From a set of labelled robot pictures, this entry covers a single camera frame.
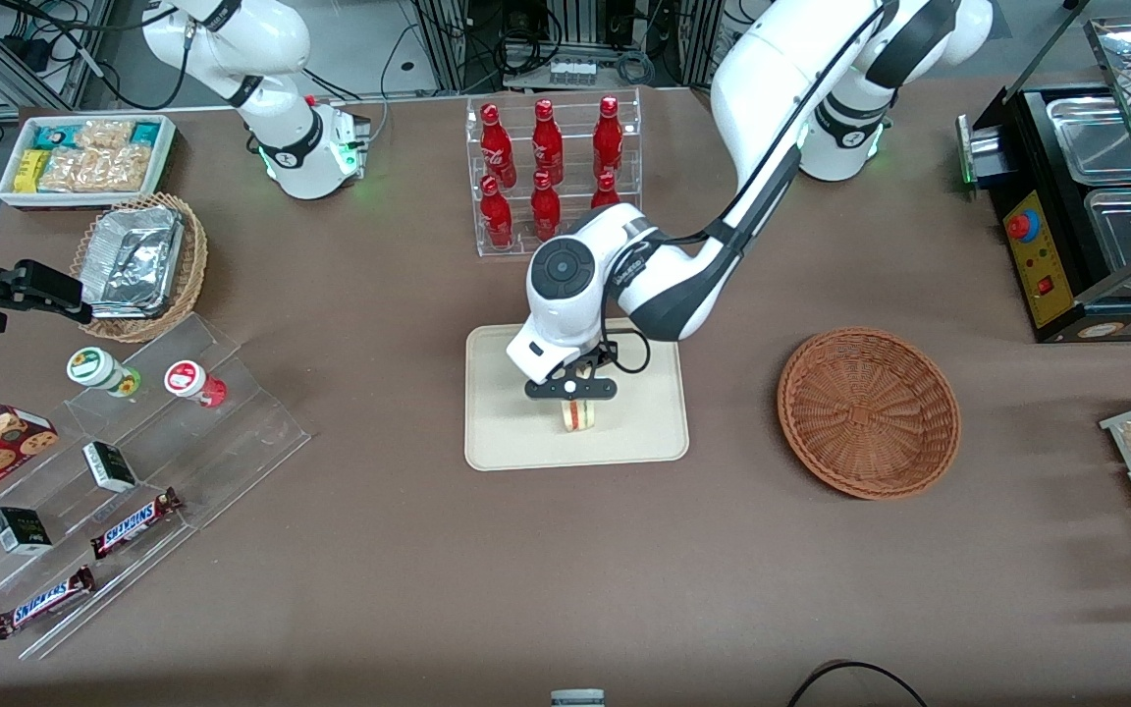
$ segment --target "small bottle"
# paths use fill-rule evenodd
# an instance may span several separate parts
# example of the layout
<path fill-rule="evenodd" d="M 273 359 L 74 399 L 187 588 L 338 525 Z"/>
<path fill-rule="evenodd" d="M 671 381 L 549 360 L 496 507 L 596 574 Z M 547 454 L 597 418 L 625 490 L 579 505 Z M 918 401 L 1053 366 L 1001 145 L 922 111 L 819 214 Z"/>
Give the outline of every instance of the small bottle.
<path fill-rule="evenodd" d="M 165 388 L 178 398 L 193 399 L 202 407 L 216 407 L 225 402 L 225 381 L 207 376 L 193 361 L 178 361 L 169 367 Z"/>
<path fill-rule="evenodd" d="M 547 172 L 552 183 L 566 179 L 566 152 L 562 146 L 562 129 L 553 119 L 553 102 L 547 98 L 535 101 L 535 132 L 530 135 L 535 148 L 535 169 Z"/>
<path fill-rule="evenodd" d="M 621 201 L 619 192 L 614 191 L 614 173 L 605 170 L 596 179 L 596 193 L 592 196 L 592 207 L 597 209 L 601 206 L 616 205 L 619 201 Z"/>
<path fill-rule="evenodd" d="M 619 100 L 613 95 L 601 98 L 601 120 L 592 133 L 594 158 L 592 171 L 597 179 L 610 170 L 615 175 L 622 171 L 622 123 L 619 122 Z"/>
<path fill-rule="evenodd" d="M 535 214 L 535 238 L 546 242 L 556 235 L 562 223 L 562 201 L 556 197 L 553 181 L 546 170 L 535 173 L 535 192 L 530 195 L 530 210 Z"/>
<path fill-rule="evenodd" d="M 500 111 L 494 103 L 486 103 L 480 110 L 483 117 L 483 161 L 487 173 L 500 180 L 504 189 L 517 183 L 517 167 L 512 166 L 512 140 L 500 124 Z"/>
<path fill-rule="evenodd" d="M 483 225 L 491 239 L 491 247 L 507 250 L 512 245 L 512 213 L 509 212 L 509 201 L 500 193 L 500 184 L 493 175 L 483 175 L 480 186 L 483 188 L 480 210 L 483 213 Z"/>
<path fill-rule="evenodd" d="M 72 354 L 68 360 L 68 377 L 86 388 L 106 390 L 112 398 L 128 398 L 143 385 L 138 371 L 97 346 L 86 346 Z"/>

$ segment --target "brown tablecloth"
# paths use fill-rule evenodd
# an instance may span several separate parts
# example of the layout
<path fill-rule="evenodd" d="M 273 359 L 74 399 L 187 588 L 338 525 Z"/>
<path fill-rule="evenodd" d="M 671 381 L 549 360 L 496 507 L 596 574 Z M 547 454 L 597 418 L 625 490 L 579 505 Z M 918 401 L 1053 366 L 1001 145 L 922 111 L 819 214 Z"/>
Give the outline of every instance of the brown tablecloth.
<path fill-rule="evenodd" d="M 368 179 L 316 202 L 234 112 L 174 113 L 170 189 L 211 241 L 198 310 L 318 434 L 51 657 L 0 644 L 0 704 L 767 706 L 845 657 L 940 706 L 1131 704 L 1131 488 L 1096 424 L 1131 407 L 1131 345 L 1031 344 L 987 201 L 956 191 L 952 118 L 995 88 L 908 86 L 865 173 L 794 183 L 681 346 L 682 460 L 494 474 L 463 457 L 464 342 L 525 318 L 525 261 L 475 255 L 464 101 L 396 104 Z M 691 232 L 731 161 L 693 94 L 644 100 L 646 212 Z M 3 209 L 0 265 L 67 267 L 89 218 Z M 783 361 L 845 325 L 955 385 L 959 459 L 915 500 L 831 491 L 774 421 Z M 71 397 L 92 342 L 11 314 L 0 403 Z M 836 674 L 803 704 L 899 696 Z"/>

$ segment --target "red switch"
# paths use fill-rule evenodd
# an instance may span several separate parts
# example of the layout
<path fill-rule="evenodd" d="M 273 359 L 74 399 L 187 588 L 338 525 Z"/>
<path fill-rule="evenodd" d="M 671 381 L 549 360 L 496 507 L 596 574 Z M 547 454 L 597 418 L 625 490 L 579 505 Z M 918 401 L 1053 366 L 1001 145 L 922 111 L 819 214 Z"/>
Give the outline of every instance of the red switch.
<path fill-rule="evenodd" d="M 1007 221 L 1007 235 L 1015 238 L 1016 241 L 1027 236 L 1029 230 L 1031 230 L 1031 221 L 1028 221 L 1028 216 L 1019 214 Z"/>

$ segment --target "red bottle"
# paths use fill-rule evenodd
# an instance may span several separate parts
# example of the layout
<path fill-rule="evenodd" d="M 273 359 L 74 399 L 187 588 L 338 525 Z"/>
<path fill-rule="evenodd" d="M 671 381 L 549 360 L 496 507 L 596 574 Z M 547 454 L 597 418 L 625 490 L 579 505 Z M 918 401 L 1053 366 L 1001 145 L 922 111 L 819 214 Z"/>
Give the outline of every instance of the red bottle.
<path fill-rule="evenodd" d="M 512 245 L 512 214 L 509 201 L 500 193 L 500 183 L 493 175 L 483 175 L 480 183 L 483 188 L 483 200 L 480 210 L 483 212 L 483 225 L 486 229 L 491 245 L 504 250 Z"/>
<path fill-rule="evenodd" d="M 535 236 L 547 241 L 556 235 L 562 223 L 562 201 L 553 190 L 553 181 L 546 170 L 535 173 L 535 192 L 530 195 L 530 210 L 535 214 Z"/>
<path fill-rule="evenodd" d="M 500 180 L 506 189 L 517 183 L 517 167 L 512 166 L 512 140 L 500 124 L 500 111 L 493 103 L 480 110 L 483 117 L 483 161 L 487 173 Z"/>
<path fill-rule="evenodd" d="M 605 170 L 596 178 L 596 193 L 592 196 L 592 207 L 596 209 L 598 206 L 616 205 L 619 201 L 619 192 L 614 191 L 614 173 Z"/>
<path fill-rule="evenodd" d="M 535 101 L 535 132 L 530 135 L 535 148 L 535 169 L 546 170 L 553 183 L 566 179 L 566 152 L 562 147 L 562 129 L 553 120 L 553 102 L 547 98 Z"/>
<path fill-rule="evenodd" d="M 601 120 L 592 133 L 592 149 L 596 157 L 592 171 L 597 179 L 610 170 L 615 175 L 622 171 L 622 123 L 619 122 L 619 100 L 613 95 L 601 98 Z"/>

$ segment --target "wicker basket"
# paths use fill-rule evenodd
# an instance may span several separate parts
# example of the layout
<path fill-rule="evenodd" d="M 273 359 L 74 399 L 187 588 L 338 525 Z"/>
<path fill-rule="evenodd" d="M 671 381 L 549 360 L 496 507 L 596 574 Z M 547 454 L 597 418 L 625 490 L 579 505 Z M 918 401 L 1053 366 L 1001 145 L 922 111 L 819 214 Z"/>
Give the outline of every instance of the wicker basket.
<path fill-rule="evenodd" d="M 161 317 L 154 319 L 94 319 L 90 324 L 81 326 L 83 331 L 102 338 L 121 340 L 123 344 L 140 344 L 140 342 L 152 340 L 171 330 L 195 309 L 198 291 L 204 285 L 204 268 L 207 266 L 207 235 L 204 234 L 204 224 L 198 223 L 198 218 L 195 218 L 195 212 L 184 201 L 169 196 L 169 193 L 153 193 L 150 197 L 135 198 L 135 200 L 126 201 L 122 205 L 112 206 L 110 210 L 145 209 L 147 206 L 169 206 L 171 209 L 180 212 L 185 218 L 185 230 L 182 234 L 181 253 L 176 256 L 176 273 L 169 309 L 165 309 L 165 313 Z M 77 277 L 81 273 L 81 264 L 86 260 L 86 248 L 89 248 L 93 233 L 94 224 L 90 224 L 86 229 L 86 238 L 83 238 L 80 245 L 77 247 L 77 256 L 72 258 L 71 268 L 68 268 L 68 273 L 72 277 Z"/>
<path fill-rule="evenodd" d="M 805 340 L 779 377 L 776 408 L 809 471 L 872 500 L 927 491 L 961 437 L 946 376 L 914 346 L 871 328 Z"/>

